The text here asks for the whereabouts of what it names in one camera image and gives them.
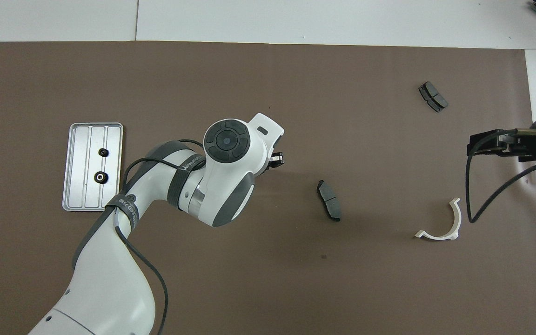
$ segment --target white table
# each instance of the white table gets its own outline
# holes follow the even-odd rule
[[[527,0],[0,0],[0,40],[526,49],[536,119],[536,14]]]

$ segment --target velcro strap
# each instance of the velcro strap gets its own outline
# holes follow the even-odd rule
[[[124,212],[129,219],[129,223],[132,226],[132,230],[134,230],[134,228],[138,225],[138,222],[140,222],[140,214],[138,214],[138,207],[136,207],[136,204],[134,204],[134,202],[129,199],[129,195],[115,195],[105,205],[105,207],[116,207],[119,208],[119,210],[121,210],[122,212]]]
[[[202,164],[204,161],[206,161],[206,158],[204,158],[203,155],[191,155],[189,158],[185,159],[185,161],[181,163],[181,166],[179,166],[179,169],[175,171],[173,180],[171,180],[171,184],[168,186],[167,201],[172,206],[177,207],[178,210],[181,210],[181,208],[179,208],[179,195],[181,195],[181,191],[183,190],[185,182],[188,180],[189,174],[196,166]]]

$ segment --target white plastic bracket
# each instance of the white plastic bracket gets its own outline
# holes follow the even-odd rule
[[[431,236],[428,233],[426,233],[424,230],[417,231],[417,234],[415,234],[416,237],[427,237],[432,240],[437,241],[443,241],[443,240],[455,240],[458,237],[458,229],[460,228],[460,223],[462,222],[462,215],[460,214],[460,208],[458,206],[458,202],[460,201],[460,198],[454,198],[451,202],[449,202],[450,207],[452,207],[452,211],[455,214],[455,222],[452,225],[452,229],[440,237]]]

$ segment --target aluminum tray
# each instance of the aluminum tray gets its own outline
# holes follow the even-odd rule
[[[66,176],[62,206],[71,211],[100,211],[119,192],[123,125],[121,123],[74,123],[67,145]],[[107,157],[99,149],[108,150]],[[96,172],[108,181],[95,181]]]

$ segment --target brown paper mat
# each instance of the brown paper mat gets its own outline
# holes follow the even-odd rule
[[[441,113],[417,91],[427,80]],[[61,208],[72,123],[123,123],[125,167],[257,112],[285,128],[287,163],[234,223],[155,203],[130,236],[168,283],[166,333],[536,334],[533,176],[457,240],[413,237],[451,227],[469,135],[530,125],[524,51],[188,42],[0,43],[0,334],[53,307],[98,216]],[[524,167],[475,159],[475,206]]]

